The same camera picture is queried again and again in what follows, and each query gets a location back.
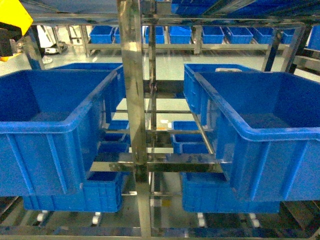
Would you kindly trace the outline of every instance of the shelving unit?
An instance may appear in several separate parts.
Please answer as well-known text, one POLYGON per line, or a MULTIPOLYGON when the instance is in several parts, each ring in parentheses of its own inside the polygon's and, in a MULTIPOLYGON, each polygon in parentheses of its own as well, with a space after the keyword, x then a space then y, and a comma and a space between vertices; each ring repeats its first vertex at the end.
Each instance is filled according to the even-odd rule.
MULTIPOLYGON (((84 37, 84 50, 87 57, 89 57, 93 50, 121 50, 121 44, 115 43, 112 44, 93 44, 88 38, 88 32, 86 27, 81 27, 81 35, 84 37)), ((266 51, 268 50, 268 44, 258 44, 256 40, 252 40, 251 44, 230 44, 226 39, 223 44, 203 44, 202 40, 196 40, 196 36, 202 33, 202 26, 194 28, 194 33, 191 36, 190 44, 171 44, 168 27, 165 26, 164 36, 165 43, 157 44, 157 50, 176 50, 176 51, 193 51, 194 54, 199 54, 201 51, 266 51)), ((284 50, 288 45, 280 44, 278 50, 284 50)), ((142 45, 143 50, 147 51, 149 49, 148 44, 142 45)))
MULTIPOLYGON (((58 19, 63 24, 81 25, 82 39, 89 43, 86 25, 88 21, 107 21, 108 25, 119 24, 121 44, 86 44, 86 53, 98 49, 121 49, 125 72, 127 113, 130 125, 132 153, 119 155, 118 162, 108 162, 108 155, 98 156, 93 163, 93 171, 131 171, 128 185, 123 192, 124 206, 118 213, 104 213, 98 224, 92 225, 95 213, 47 212, 41 221, 37 211, 23 209, 20 198, 2 198, 0 209, 0 239, 315 239, 320 233, 320 204, 317 201, 284 202, 279 214, 196 214, 185 212, 181 206, 181 185, 179 172, 221 173, 223 161, 214 159, 210 145, 198 117, 194 120, 200 127, 197 131, 157 130, 157 113, 190 114, 189 111, 159 111, 157 98, 166 94, 182 93, 183 81, 161 81, 156 77, 156 49, 201 50, 237 49, 266 50, 263 71, 270 71, 280 45, 282 30, 296 28, 292 43, 286 52, 283 72, 293 73, 300 62, 296 56, 304 53, 304 48, 312 25, 320 23, 314 15, 263 17, 227 17, 228 13, 246 6, 254 0, 218 0, 202 16, 180 16, 163 13, 155 2, 141 14, 138 0, 117 0, 118 13, 72 14, 37 13, 32 14, 35 24, 58 19), (141 43, 141 25, 149 26, 149 45, 141 43), (155 44, 155 25, 194 26, 196 44, 173 45, 155 44), (274 40, 270 45, 246 44, 201 44, 202 26, 275 27, 274 40), (148 49, 149 79, 143 80, 142 50, 148 49), (145 110, 144 98, 150 98, 145 110), (155 153, 155 148, 170 146, 170 134, 201 134, 210 154, 163 154, 155 153), (253 219, 260 221, 261 227, 254 227, 253 219)), ((26 53, 32 69, 44 69, 40 53, 31 31, 25 37, 26 53)), ((126 133, 127 130, 108 131, 126 133)))

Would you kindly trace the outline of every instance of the blue plastic crate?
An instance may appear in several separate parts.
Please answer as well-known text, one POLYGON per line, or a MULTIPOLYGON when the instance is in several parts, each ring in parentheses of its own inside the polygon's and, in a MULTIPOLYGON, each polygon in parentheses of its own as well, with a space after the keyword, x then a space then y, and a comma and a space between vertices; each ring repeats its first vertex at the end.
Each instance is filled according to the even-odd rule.
POLYGON ((312 28, 308 49, 320 50, 320 26, 312 28))
MULTIPOLYGON (((145 29, 145 43, 149 43, 149 27, 145 29)), ((155 27, 155 43, 156 44, 164 44, 165 43, 165 31, 163 26, 155 27)))
MULTIPOLYGON (((197 130, 194 121, 173 121, 174 130, 197 130)), ((176 154, 207 154, 200 134, 171 135, 176 154)), ((182 173, 182 206, 196 213, 277 213, 280 202, 240 202, 223 173, 182 173)))
MULTIPOLYGON (((198 130, 194 121, 173 121, 173 130, 198 130)), ((176 154, 197 154, 207 150, 200 134, 172 134, 173 152, 176 154)))
POLYGON ((286 29, 283 31, 281 43, 282 44, 290 44, 292 38, 294 37, 295 29, 286 29))
MULTIPOLYGON (((127 153, 129 145, 104 142, 99 153, 127 153)), ((24 208, 36 211, 115 213, 122 206, 122 189, 127 172, 90 172, 82 190, 72 195, 24 196, 24 208)))
POLYGON ((246 27, 224 27, 223 30, 231 44, 250 44, 254 37, 246 27))
POLYGON ((191 40, 191 28, 189 26, 170 26, 170 42, 172 44, 189 44, 191 40))
POLYGON ((105 70, 117 71, 118 78, 112 81, 107 90, 108 100, 105 101, 105 121, 110 123, 117 106, 126 97, 126 86, 124 70, 122 63, 71 63, 63 66, 56 67, 59 70, 105 70))
POLYGON ((204 44, 222 44, 225 34, 219 26, 204 26, 202 29, 202 42, 204 44))
POLYGON ((91 33, 92 44, 112 44, 115 29, 111 26, 95 26, 91 33))
POLYGON ((273 40, 273 29, 269 27, 250 27, 250 32, 258 44, 270 44, 273 40))
POLYGON ((223 173, 182 173, 182 207, 192 213, 277 213, 279 201, 236 199, 223 173))
POLYGON ((80 190, 98 154, 105 92, 118 77, 108 74, 24 70, 0 77, 0 196, 80 190))
POLYGON ((216 158, 231 163, 222 166, 239 199, 320 199, 319 83, 282 72, 195 80, 207 94, 207 136, 216 158))
POLYGON ((116 28, 113 36, 115 38, 115 43, 116 44, 120 44, 121 40, 120 40, 120 32, 119 32, 119 28, 118 27, 116 28))
MULTIPOLYGON (((112 120, 108 129, 118 130, 118 129, 129 129, 128 120, 112 120)), ((103 136, 104 141, 113 141, 119 143, 130 143, 130 135, 123 133, 106 133, 103 136)))
MULTIPOLYGON (((188 68, 192 69, 196 73, 214 73, 215 71, 243 71, 243 72, 258 72, 252 68, 238 65, 238 64, 186 64, 188 68)), ((192 76, 190 71, 184 71, 184 96, 190 107, 190 110, 195 114, 200 114, 201 101, 206 101, 202 99, 200 85, 192 76)), ((202 118, 202 123, 206 124, 206 118, 202 118)))

